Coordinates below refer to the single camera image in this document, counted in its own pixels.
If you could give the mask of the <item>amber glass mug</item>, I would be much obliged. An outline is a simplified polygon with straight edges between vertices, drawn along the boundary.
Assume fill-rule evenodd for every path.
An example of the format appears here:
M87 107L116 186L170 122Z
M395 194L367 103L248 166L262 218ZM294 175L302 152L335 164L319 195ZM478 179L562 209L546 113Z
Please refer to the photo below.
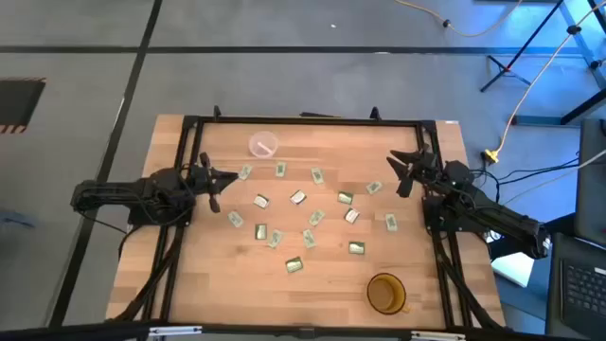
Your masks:
M370 306L384 315L408 314L408 294L399 278L390 273L373 276L365 289Z

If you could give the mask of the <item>black floor hatch striped border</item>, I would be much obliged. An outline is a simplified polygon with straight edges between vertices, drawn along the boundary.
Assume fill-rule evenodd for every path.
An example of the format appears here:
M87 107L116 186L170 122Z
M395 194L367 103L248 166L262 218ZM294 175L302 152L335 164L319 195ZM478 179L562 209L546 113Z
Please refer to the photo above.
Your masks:
M0 135L22 134L46 86L46 78L0 78Z

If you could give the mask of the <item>black gantry beam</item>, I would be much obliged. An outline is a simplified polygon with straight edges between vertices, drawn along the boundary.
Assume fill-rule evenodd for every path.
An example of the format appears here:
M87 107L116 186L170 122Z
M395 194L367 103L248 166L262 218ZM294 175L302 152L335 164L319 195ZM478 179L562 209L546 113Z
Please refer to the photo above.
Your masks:
M300 340L319 337L377 337L410 341L411 331L452 332L466 335L467 341L588 341L574 337L513 332L507 329L490 330L470 327L452 327L446 330L422 329L364 329L338 327L294 326L238 326L223 324L181 324L161 320L106 321L95 324L44 327L0 332L0 341L126 341L148 337L149 328L161 326L202 326L200 334L244 334L291 336Z

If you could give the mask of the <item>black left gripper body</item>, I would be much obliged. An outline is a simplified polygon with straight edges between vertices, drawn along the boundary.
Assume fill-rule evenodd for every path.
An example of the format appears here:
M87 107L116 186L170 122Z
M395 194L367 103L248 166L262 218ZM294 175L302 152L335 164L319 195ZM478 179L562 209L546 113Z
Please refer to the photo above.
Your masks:
M200 164L189 167L188 178L190 188L196 195L207 194L210 209L214 213L221 211L217 196L221 193L219 173L210 166L207 153L199 155Z

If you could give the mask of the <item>black tripod stand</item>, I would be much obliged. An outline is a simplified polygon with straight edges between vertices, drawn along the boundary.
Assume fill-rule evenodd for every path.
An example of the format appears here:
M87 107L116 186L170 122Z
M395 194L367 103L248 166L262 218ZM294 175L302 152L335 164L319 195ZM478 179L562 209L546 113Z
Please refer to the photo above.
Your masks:
M486 92L496 81L505 77L513 77L514 79L521 81L523 84L525 84L527 86L527 89L530 89L533 85L533 82L513 72L512 66L524 53L541 54L541 51L538 47L534 48L533 50L530 50L529 45L532 43L532 41L544 28L546 23L557 11L561 13L568 26L571 27L573 24L575 24L570 10L564 4L564 0L530 1L547 3L554 2L555 5L552 10L547 13L541 23L535 28L532 34L526 39L525 43L516 51L515 55L509 61L508 64L502 64L492 55L487 56L488 60L491 63L494 63L499 68L499 71L492 79L490 79L485 85L483 85L479 89L481 93ZM578 29L577 32L572 35L572 39L577 45L577 47L573 49L572 53L579 54L585 60L588 66L588 70L593 75L597 86L599 87L599 91L583 103L579 104L576 108L572 109L569 113L561 117L531 116L515 113L509 123L510 125L545 127L572 126L573 124L577 124L582 118L587 118L588 116L590 116L597 109L601 107L606 107L606 52L598 56L597 52L591 49L590 46L587 44L583 34L584 31Z

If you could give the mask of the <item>black metal bar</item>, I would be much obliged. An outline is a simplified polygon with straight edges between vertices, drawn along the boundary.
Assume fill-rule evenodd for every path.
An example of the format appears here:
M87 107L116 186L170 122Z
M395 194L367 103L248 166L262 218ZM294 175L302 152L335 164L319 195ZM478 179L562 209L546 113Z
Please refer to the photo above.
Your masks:
M575 237L576 214L570 213L560 218L544 223L544 228L550 233L561 233L569 237Z

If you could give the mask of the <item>black laptop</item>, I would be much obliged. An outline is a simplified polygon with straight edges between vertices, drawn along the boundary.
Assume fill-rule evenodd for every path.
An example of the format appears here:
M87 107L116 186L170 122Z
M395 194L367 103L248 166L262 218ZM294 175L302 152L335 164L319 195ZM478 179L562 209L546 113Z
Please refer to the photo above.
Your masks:
M553 236L545 333L606 341L606 119L581 124L575 237Z

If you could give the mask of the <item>black aluminium table frame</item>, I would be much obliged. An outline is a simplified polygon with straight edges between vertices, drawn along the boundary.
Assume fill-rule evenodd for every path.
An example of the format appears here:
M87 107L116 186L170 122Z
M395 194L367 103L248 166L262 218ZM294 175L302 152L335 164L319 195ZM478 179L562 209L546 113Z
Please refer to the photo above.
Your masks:
M268 131L279 147L271 158L249 152L250 137ZM181 116L155 121L143 171L150 174L198 153L226 171L253 167L250 176L220 196L222 211L213 213L200 198L184 231L176 269L160 282L152 315L171 322L238 326L441 329L462 322L456 293L440 292L433 242L421 208L422 187L407 199L387 164L391 150L414 151L428 142L424 124L343 118L201 117L191 128ZM276 164L287 164L276 177ZM316 185L311 168L320 168L325 183ZM370 195L366 186L383 187ZM300 205L290 197L302 190ZM339 191L354 195L352 204L337 201ZM261 194L267 208L253 204ZM354 224L344 219L353 207ZM316 210L326 216L312 226ZM237 211L236 228L227 214ZM393 213L398 230L386 229ZM267 239L255 239L255 225L267 224ZM274 229L284 233L276 249L268 246ZM302 232L310 229L316 247L308 249ZM349 242L363 242L365 253L348 252ZM285 261L300 257L304 268L289 274ZM384 315L368 303L365 289L379 273L401 280L408 294L408 314Z

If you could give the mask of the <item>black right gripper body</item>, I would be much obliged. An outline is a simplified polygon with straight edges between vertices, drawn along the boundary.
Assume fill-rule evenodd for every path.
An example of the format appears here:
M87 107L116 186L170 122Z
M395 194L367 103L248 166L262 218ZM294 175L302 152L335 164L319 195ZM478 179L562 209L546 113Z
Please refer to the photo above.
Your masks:
M437 157L428 152L421 152L419 162L407 164L408 177L399 179L400 184L397 193L402 198L408 198L413 189L413 183L418 182L426 189L437 193L438 195L445 194L445 185L442 181L442 174L437 165Z

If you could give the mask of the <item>white box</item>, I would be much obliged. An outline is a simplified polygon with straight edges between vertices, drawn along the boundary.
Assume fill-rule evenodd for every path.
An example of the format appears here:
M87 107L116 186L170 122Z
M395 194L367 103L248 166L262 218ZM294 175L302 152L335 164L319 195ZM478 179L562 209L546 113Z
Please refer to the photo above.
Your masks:
M534 262L534 259L518 252L493 260L491 268L501 277L525 288L528 285Z

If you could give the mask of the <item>silver metal bracket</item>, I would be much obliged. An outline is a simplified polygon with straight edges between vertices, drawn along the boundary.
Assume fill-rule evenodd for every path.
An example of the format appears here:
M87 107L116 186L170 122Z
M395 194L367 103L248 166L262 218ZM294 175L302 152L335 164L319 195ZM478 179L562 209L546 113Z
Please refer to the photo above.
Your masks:
M192 335L200 334L202 332L202 326L161 326L149 328L148 337Z
M466 335L452 332L411 331L410 341L467 341Z

